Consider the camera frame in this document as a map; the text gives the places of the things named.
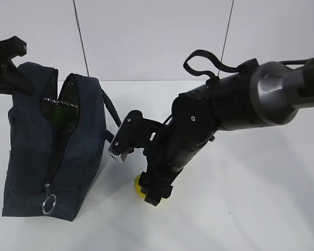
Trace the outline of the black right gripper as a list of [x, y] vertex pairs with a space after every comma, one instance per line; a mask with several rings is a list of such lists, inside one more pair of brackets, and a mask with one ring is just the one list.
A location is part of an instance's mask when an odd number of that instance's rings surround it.
[[217, 126], [209, 98], [180, 94], [172, 103], [170, 123], [156, 135], [140, 177], [145, 202], [157, 206], [172, 192], [172, 182], [213, 138]]

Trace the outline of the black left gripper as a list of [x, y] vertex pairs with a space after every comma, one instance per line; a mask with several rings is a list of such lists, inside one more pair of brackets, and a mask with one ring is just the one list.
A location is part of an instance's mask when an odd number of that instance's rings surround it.
[[33, 93], [33, 83], [12, 62], [17, 56], [26, 55], [26, 42], [13, 36], [0, 41], [0, 90], [11, 93]]

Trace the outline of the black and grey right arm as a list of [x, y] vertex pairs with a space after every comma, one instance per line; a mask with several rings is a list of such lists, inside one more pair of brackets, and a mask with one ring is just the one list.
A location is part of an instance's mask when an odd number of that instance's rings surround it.
[[314, 107], [314, 58], [258, 64], [251, 59], [230, 76], [209, 79], [172, 103], [171, 120], [146, 151], [147, 170], [136, 186], [151, 205], [171, 195], [172, 183], [217, 131], [280, 126]]

